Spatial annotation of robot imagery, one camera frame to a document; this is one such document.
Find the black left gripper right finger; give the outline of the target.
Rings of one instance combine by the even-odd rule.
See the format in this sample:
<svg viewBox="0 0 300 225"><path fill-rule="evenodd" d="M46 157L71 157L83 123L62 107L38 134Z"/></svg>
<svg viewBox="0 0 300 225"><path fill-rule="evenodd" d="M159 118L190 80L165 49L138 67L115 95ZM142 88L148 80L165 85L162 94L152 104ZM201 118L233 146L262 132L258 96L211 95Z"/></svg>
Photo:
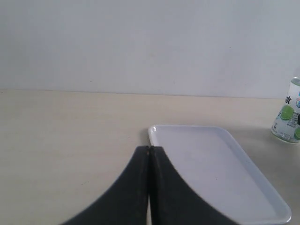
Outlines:
<svg viewBox="0 0 300 225"><path fill-rule="evenodd" d="M235 225L180 177L164 152L150 153L149 197L153 225Z"/></svg>

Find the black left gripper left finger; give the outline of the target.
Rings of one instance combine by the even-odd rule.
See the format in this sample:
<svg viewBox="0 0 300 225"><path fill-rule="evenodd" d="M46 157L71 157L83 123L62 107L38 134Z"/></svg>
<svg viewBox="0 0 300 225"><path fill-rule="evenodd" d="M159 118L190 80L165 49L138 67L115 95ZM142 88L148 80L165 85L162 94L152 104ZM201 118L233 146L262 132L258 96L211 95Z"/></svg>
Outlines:
<svg viewBox="0 0 300 225"><path fill-rule="evenodd" d="M148 152L135 152L118 179L65 225L145 225L148 208Z"/></svg>

